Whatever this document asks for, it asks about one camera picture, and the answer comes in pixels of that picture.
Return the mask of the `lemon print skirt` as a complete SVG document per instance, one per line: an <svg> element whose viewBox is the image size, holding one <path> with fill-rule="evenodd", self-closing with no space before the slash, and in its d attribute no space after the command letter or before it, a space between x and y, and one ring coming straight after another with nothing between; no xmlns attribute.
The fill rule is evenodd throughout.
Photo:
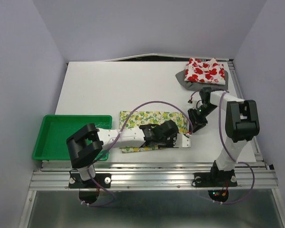
<svg viewBox="0 0 285 228"><path fill-rule="evenodd" d="M119 119L119 128L121 129L130 111L121 111ZM134 128L146 124L162 124L165 121L173 120L179 132L185 134L188 132L188 120L179 112L159 112L159 111L135 111L125 125L125 129ZM158 146L151 146L145 148L125 147L120 148L122 153L135 153L160 150Z"/></svg>

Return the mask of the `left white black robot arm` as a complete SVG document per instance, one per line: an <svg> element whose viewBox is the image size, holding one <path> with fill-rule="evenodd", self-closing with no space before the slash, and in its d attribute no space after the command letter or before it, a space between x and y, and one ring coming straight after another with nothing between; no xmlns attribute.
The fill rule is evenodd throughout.
<svg viewBox="0 0 285 228"><path fill-rule="evenodd" d="M162 124L145 124L127 129L103 129L90 123L66 140L73 169L78 170L80 182L85 187L96 183L94 163L100 152L112 148L173 148L180 132L172 120Z"/></svg>

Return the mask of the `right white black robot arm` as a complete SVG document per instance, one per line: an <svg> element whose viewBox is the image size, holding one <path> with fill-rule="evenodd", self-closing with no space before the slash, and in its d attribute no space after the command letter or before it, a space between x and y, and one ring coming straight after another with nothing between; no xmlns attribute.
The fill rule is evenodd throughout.
<svg viewBox="0 0 285 228"><path fill-rule="evenodd" d="M205 127L207 116L218 109L226 112L225 125L219 125L219 136L223 149L213 162L210 172L194 173L192 184L197 188L207 187L235 187L235 165L246 144L259 134L260 126L257 105L254 100L243 100L234 97L224 90L205 87L199 92L201 106L188 110L192 123L190 131Z"/></svg>

